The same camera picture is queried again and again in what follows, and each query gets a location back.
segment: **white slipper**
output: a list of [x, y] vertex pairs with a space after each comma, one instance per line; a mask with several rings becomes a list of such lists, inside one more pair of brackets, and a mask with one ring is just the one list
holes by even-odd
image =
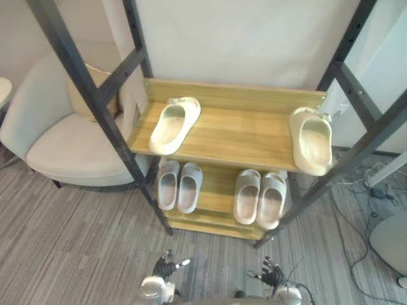
[[233, 213], [241, 224], [256, 220], [261, 176], [257, 170], [244, 170], [237, 176]]
[[261, 227], [272, 230], [279, 225], [286, 194], [287, 185], [281, 176], [267, 173], [263, 177], [256, 219]]
[[164, 163], [158, 171], [158, 206], [162, 210], [172, 210], [176, 205], [178, 173], [177, 161]]
[[332, 129], [327, 114], [301, 107], [290, 116], [295, 165], [304, 173], [323, 176], [332, 164]]
[[201, 113], [193, 97], [170, 98], [150, 137], [149, 148], [162, 156], [176, 152]]
[[181, 213], [192, 213], [197, 208], [202, 186], [202, 169], [195, 163], [187, 163], [181, 171], [177, 208]]

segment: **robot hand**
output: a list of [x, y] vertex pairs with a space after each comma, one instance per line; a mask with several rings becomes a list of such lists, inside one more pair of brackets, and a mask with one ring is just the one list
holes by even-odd
[[172, 251], [167, 250], [165, 255], [161, 256], [158, 261], [155, 263], [153, 269], [153, 276], [161, 276], [162, 278], [166, 278], [170, 276], [172, 273], [177, 271], [182, 266], [188, 265], [191, 260], [186, 259], [179, 264], [174, 264], [173, 262], [167, 262], [167, 258], [171, 256]]

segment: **floor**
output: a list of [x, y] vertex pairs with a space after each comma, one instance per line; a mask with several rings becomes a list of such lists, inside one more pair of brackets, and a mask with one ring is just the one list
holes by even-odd
[[[391, 159], [372, 156], [366, 164]], [[299, 182], [306, 189], [312, 178], [302, 175]], [[398, 173], [386, 183], [407, 188], [406, 177]], [[349, 188], [358, 186], [334, 186], [333, 195], [345, 215], [364, 230], [368, 195]], [[406, 193], [394, 192], [400, 194], [398, 206], [387, 200], [371, 202], [378, 214], [372, 226], [407, 208]], [[352, 257], [359, 256], [362, 242], [341, 224]], [[291, 279], [307, 285], [316, 304], [387, 304], [363, 297], [352, 285], [328, 195], [254, 250], [235, 238], [180, 230], [167, 236], [133, 186], [57, 189], [44, 176], [29, 173], [22, 162], [0, 171], [2, 305], [133, 304], [142, 279], [168, 248], [176, 261], [193, 258], [191, 266], [172, 277], [189, 301], [229, 297], [239, 289], [263, 295], [266, 287], [245, 272], [259, 271], [263, 257], [270, 255], [286, 273], [303, 257]], [[396, 285], [396, 272], [374, 254], [358, 265], [356, 273], [368, 293], [407, 302], [407, 290]]]

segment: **chair cushion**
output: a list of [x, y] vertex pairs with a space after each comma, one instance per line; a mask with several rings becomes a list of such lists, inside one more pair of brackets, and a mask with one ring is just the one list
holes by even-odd
[[[90, 76], [92, 77], [93, 81], [95, 82], [96, 87], [99, 87], [111, 73], [100, 71], [91, 65], [86, 64], [86, 68], [89, 71]], [[68, 76], [67, 78], [67, 87], [69, 92], [69, 97], [71, 98], [72, 108], [76, 113], [80, 116], [83, 116], [85, 119], [89, 121], [96, 122], [95, 117], [93, 116], [92, 112], [88, 108], [88, 105], [83, 100], [81, 94], [79, 93], [78, 89], [72, 82], [71, 78]], [[107, 105], [108, 111], [115, 116], [117, 113], [117, 95], [115, 95]]]
[[[121, 128], [122, 115], [115, 121]], [[146, 175], [149, 157], [136, 161]], [[74, 113], [46, 131], [27, 154], [27, 164], [43, 175], [82, 186], [113, 186], [134, 181], [99, 124]]]

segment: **wooden shelf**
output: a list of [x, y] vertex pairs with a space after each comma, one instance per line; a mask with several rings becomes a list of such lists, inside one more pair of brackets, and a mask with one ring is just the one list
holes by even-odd
[[240, 224], [233, 216], [235, 200], [235, 181], [239, 169], [201, 165], [203, 171], [202, 188], [200, 191], [197, 209], [190, 214], [171, 210], [164, 212], [169, 220], [182, 223], [197, 224], [199, 226], [221, 226], [232, 229], [243, 229], [264, 233], [264, 229], [256, 223], [251, 225]]
[[185, 220], [189, 222], [196, 222], [199, 224], [218, 225], [238, 229], [255, 229], [263, 232], [265, 231], [256, 223], [252, 225], [245, 225], [237, 222], [233, 214], [208, 212], [202, 210], [195, 210], [191, 214], [183, 214], [177, 210], [171, 210], [168, 212], [164, 212], [164, 214], [168, 219]]
[[233, 216], [235, 181], [244, 168], [297, 171], [288, 119], [299, 107], [317, 108], [324, 92], [223, 86], [146, 79], [148, 108], [128, 141], [134, 153], [153, 154], [149, 138], [170, 97], [199, 100], [201, 115], [170, 159], [200, 164], [203, 182], [191, 214], [164, 212], [171, 227], [259, 240], [265, 230]]
[[259, 240], [263, 236], [262, 231], [255, 229], [238, 229], [233, 227], [199, 224], [195, 222], [172, 219], [169, 220], [169, 224], [171, 227], [174, 227], [176, 229], [218, 234], [223, 236], [243, 238], [246, 240]]
[[259, 170], [297, 171], [293, 161], [289, 115], [297, 107], [316, 108], [323, 92], [241, 86], [146, 81], [149, 106], [129, 140], [134, 153], [152, 154], [148, 142], [166, 101], [192, 96], [201, 115], [182, 146], [170, 156]]

